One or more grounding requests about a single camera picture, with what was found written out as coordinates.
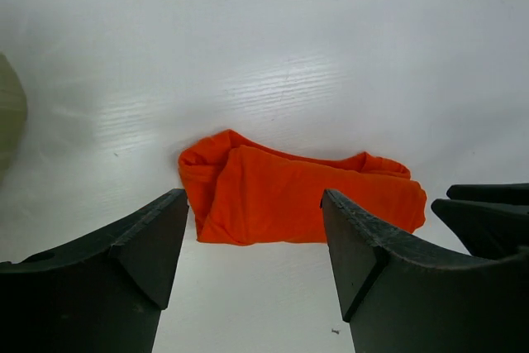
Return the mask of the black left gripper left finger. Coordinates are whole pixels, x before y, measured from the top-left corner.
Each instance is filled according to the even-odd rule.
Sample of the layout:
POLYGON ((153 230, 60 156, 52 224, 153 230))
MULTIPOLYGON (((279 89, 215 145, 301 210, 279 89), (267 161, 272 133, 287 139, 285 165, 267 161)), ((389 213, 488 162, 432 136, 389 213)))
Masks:
POLYGON ((150 352, 188 217, 172 189, 71 242, 1 264, 3 352, 150 352))

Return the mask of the orange t shirt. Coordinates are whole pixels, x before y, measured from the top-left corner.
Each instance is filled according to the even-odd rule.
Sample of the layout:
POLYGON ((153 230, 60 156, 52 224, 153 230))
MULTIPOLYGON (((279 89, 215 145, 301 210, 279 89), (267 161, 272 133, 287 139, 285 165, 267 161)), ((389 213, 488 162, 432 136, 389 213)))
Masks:
POLYGON ((184 150, 178 168, 202 243, 324 243, 320 202, 327 189, 404 231, 426 220, 427 195, 410 170, 367 152, 306 158, 226 130, 184 150))

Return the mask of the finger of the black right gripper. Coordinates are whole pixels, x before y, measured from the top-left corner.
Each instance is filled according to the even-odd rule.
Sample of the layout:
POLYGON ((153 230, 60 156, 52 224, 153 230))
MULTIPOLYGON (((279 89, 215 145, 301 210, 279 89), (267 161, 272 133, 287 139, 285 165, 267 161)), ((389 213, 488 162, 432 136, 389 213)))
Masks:
POLYGON ((454 200, 527 206, 529 184, 456 184, 446 195, 454 200))
POLYGON ((501 260, 528 247, 527 205, 437 199, 431 210, 473 256, 501 260))

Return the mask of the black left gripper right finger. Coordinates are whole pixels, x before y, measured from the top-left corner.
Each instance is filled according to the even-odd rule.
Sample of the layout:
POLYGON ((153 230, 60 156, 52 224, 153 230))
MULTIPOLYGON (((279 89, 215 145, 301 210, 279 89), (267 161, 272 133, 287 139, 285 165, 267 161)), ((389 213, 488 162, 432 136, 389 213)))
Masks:
POLYGON ((527 351, 528 247, 487 260, 414 236, 336 190, 321 206, 356 351, 527 351))

